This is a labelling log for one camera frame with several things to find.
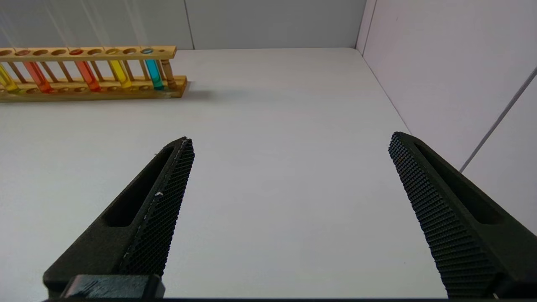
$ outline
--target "yellow test tube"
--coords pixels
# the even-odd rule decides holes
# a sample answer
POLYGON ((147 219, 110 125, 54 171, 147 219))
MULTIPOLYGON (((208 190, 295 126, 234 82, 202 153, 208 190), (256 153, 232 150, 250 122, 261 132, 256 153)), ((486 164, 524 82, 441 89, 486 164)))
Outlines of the yellow test tube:
POLYGON ((2 84, 8 92, 17 92, 19 86, 15 84, 11 76, 5 71, 4 66, 0 63, 0 84, 2 84))
POLYGON ((129 88, 132 86, 132 83, 130 82, 129 77, 127 76, 127 73, 125 72, 125 68, 121 64, 120 61, 109 61, 110 67, 112 68, 112 72, 115 74, 115 77, 118 79, 119 83, 121 84, 122 88, 129 88))

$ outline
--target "wooden rack base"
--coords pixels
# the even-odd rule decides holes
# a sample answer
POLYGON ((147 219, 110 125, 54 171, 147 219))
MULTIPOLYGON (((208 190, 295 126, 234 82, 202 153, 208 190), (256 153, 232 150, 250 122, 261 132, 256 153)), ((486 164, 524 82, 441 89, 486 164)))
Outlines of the wooden rack base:
POLYGON ((113 77, 105 77, 99 82, 101 92, 92 92, 82 78, 73 78, 73 82, 68 82, 65 78, 58 79, 57 83, 50 83, 54 92, 43 94, 36 88, 35 83, 27 81, 21 83, 16 81, 20 91, 16 94, 9 94, 5 89, 0 89, 0 103, 15 102, 54 102, 69 100, 107 100, 107 99, 142 99, 142 98, 178 98, 183 96, 186 89, 186 76, 174 76, 173 79, 177 88, 169 89, 168 81, 162 81, 165 89, 154 90, 151 81, 147 81, 143 76, 134 77, 133 86, 123 89, 113 77))

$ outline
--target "red liquid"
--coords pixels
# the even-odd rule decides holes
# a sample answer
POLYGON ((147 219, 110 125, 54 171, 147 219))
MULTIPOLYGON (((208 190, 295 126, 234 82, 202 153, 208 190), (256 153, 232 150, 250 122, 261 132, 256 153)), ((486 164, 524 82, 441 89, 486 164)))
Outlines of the red liquid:
POLYGON ((49 94, 52 92, 52 87, 47 81, 47 78, 43 75, 41 72, 41 69, 39 69, 39 66, 36 62, 24 62, 24 67, 26 67, 26 70, 28 70, 28 73, 34 80, 35 84, 39 88, 41 92, 44 94, 49 94))
POLYGON ((85 61, 75 61, 76 67, 78 67, 78 71, 80 71, 80 74, 84 78, 84 81, 86 81, 86 84, 93 92, 99 92, 100 86, 99 82, 95 79, 95 76, 93 75, 93 72, 90 69, 90 66, 85 61))

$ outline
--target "white table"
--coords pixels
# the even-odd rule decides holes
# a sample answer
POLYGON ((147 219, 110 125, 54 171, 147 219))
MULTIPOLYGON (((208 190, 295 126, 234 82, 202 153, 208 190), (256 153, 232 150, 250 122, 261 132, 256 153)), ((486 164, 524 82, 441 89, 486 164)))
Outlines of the white table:
POLYGON ((183 99, 0 104, 0 292, 42 273, 166 143, 196 159, 168 297, 445 297, 354 49, 181 51, 183 99))

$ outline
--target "test tube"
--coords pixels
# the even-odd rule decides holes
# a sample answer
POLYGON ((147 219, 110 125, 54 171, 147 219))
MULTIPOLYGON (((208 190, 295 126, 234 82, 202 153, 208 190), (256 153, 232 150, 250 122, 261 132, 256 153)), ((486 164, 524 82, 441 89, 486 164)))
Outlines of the test tube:
POLYGON ((2 66, 2 64, 0 64, 0 84, 2 84, 5 89, 10 93, 14 93, 20 90, 19 86, 15 84, 8 72, 5 71, 4 66, 2 66))
MULTIPOLYGON (((137 0, 130 0, 129 2, 127 2, 127 0, 123 0, 123 3, 125 4, 125 9, 129 16, 130 23, 133 27, 134 34, 136 35, 136 39, 138 40, 140 52, 142 54, 153 53, 153 49, 148 46, 149 43, 147 40, 146 31, 141 21, 142 16, 140 14, 140 8, 138 7, 137 0)), ((147 71, 149 72, 149 77, 153 82, 153 88, 155 90, 163 90, 164 85, 162 84, 161 75, 158 72, 157 62, 155 60, 145 60, 145 62, 147 66, 147 71)))
POLYGON ((157 61, 155 60, 146 60, 147 71, 149 72, 149 77, 153 82, 153 88, 155 90, 164 90, 164 85, 162 84, 161 73, 158 72, 157 61))
MULTIPOLYGON (((99 40, 103 50, 107 54, 113 54, 117 52, 117 50, 111 46, 110 37, 108 36, 106 29, 104 28, 104 21, 101 18, 97 8, 95 7, 95 3, 92 1, 81 0, 81 5, 84 9, 84 12, 86 13, 86 16, 88 17, 88 20, 90 21, 91 27, 93 28, 93 31, 95 32, 95 35, 97 36, 97 39, 99 40)), ((119 81, 121 87, 130 88, 132 86, 132 82, 127 76, 127 73, 125 72, 125 66, 118 60, 109 61, 109 63, 110 69, 114 74, 114 78, 119 81)))
MULTIPOLYGON (((69 50, 69 54, 70 55, 82 54, 84 52, 83 50, 81 50, 79 47, 73 47, 73 45, 78 44, 77 39, 69 30, 69 26, 67 22, 65 21, 58 4, 54 0, 46 1, 45 4, 46 4, 45 9, 48 13, 48 16, 52 20, 54 27, 56 27, 56 30, 58 31, 60 38, 63 40, 63 43, 69 50)), ((86 85, 88 85, 88 88, 93 92, 99 92, 100 91, 99 82, 97 81, 97 79, 95 79, 95 75, 93 74, 93 71, 91 70, 88 62, 75 61, 75 65, 78 71, 80 72, 80 75, 82 75, 84 82, 86 82, 86 85)))
MULTIPOLYGON (((22 47, 23 43, 21 41, 20 35, 18 34, 17 29, 4 11, 0 11, 0 29, 4 33, 8 42, 11 44, 11 47, 15 51, 15 55, 25 56, 30 53, 30 51, 26 47, 22 47)), ((49 94, 54 91, 36 62, 24 62, 23 65, 24 67, 26 67, 28 73, 30 74, 35 84, 42 93, 49 94)))

